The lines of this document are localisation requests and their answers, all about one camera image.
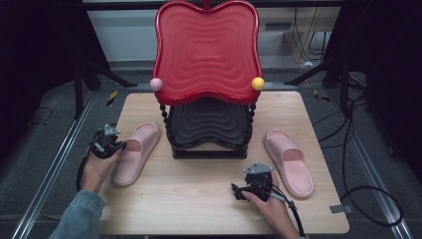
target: wooden table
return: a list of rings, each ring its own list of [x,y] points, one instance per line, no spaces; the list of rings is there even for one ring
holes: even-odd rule
[[[161,138],[133,185],[116,188],[109,178],[106,180],[100,192],[105,200],[102,234],[275,234],[250,202],[235,199],[230,186],[232,182],[245,186],[243,168],[254,161],[275,168],[263,142],[266,132],[273,128],[291,134],[303,150],[314,180],[315,193],[300,200],[285,189],[278,175],[281,189],[298,207],[305,232],[348,231],[344,213],[332,214],[329,209],[340,202],[299,93],[262,92],[246,159],[173,159],[153,94],[127,97],[117,123],[119,140],[147,121],[159,125]]]

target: gray carpet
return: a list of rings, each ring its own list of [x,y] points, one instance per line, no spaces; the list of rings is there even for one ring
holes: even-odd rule
[[[284,82],[294,79],[301,71],[274,71],[265,72],[267,82]],[[147,83],[149,71],[116,72],[128,81]],[[318,138],[323,138],[341,126],[341,118],[336,112],[334,97],[338,90],[325,90],[320,81],[323,74],[318,74],[307,83],[302,83],[295,91],[301,93],[311,121],[315,124]],[[40,218],[34,225],[28,238],[47,238],[57,226],[58,221],[51,217],[60,216],[76,194],[75,180],[79,163],[85,154],[87,143],[93,132],[108,122],[117,122],[125,97],[133,90],[124,89],[111,80],[101,77],[102,87],[95,93],[94,102],[87,119],[77,135],[72,149],[66,157],[42,210],[41,215],[50,216]],[[314,96],[313,89],[318,90],[320,97],[328,97],[331,101],[324,102]],[[34,115],[32,124],[22,135],[9,155],[8,164],[1,169],[0,174],[0,238],[10,238],[19,218],[28,208],[32,197],[36,194],[39,185],[47,173],[50,164],[59,151],[64,138],[72,126],[75,113],[73,84],[68,83],[48,91],[41,103],[40,109]],[[106,106],[109,94],[118,90],[117,97],[111,107]],[[353,92],[356,98],[360,93]],[[388,143],[382,136],[372,112],[365,110],[365,105],[356,108],[353,114],[355,127],[354,134],[358,135],[365,150],[385,182],[389,192],[394,195],[404,209],[404,219],[414,238],[422,238],[422,186],[411,172],[404,160],[390,156]],[[342,144],[345,128],[335,136],[320,143],[330,174],[338,195],[344,193],[341,174]],[[349,188],[368,184],[358,155],[347,144],[345,152],[346,181]],[[361,191],[353,195],[365,212],[378,220],[385,221],[375,194],[371,191]],[[347,214],[350,230],[344,235],[310,235],[311,238],[396,238],[390,228],[381,227],[370,222],[361,213],[354,210]],[[119,238],[141,238],[141,236],[120,236]]]

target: sleeve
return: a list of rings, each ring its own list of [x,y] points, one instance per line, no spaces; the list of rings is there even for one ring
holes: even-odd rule
[[[50,238],[98,238],[104,206],[105,203],[96,193],[79,191]]]

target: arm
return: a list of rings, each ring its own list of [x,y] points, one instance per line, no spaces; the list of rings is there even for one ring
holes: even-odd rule
[[[65,210],[50,238],[98,238],[105,203],[98,193],[120,151],[108,159],[90,155],[83,173],[83,187]]]
[[[271,173],[273,183],[279,186],[279,180],[274,172]],[[255,194],[247,191],[242,192],[243,195],[254,204],[258,210],[264,215],[265,220],[272,226],[283,238],[298,239],[299,232],[296,230],[290,216],[286,204],[270,197],[267,202],[262,201]]]

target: slide sandal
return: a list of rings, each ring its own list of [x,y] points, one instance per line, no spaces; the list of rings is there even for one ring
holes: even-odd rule
[[[285,131],[273,129],[264,138],[265,148],[282,176],[286,188],[296,197],[309,197],[314,183],[304,154]]]
[[[158,142],[161,131],[155,123],[145,122],[125,141],[120,160],[115,164],[111,179],[115,185],[128,186],[140,175],[146,159]]]

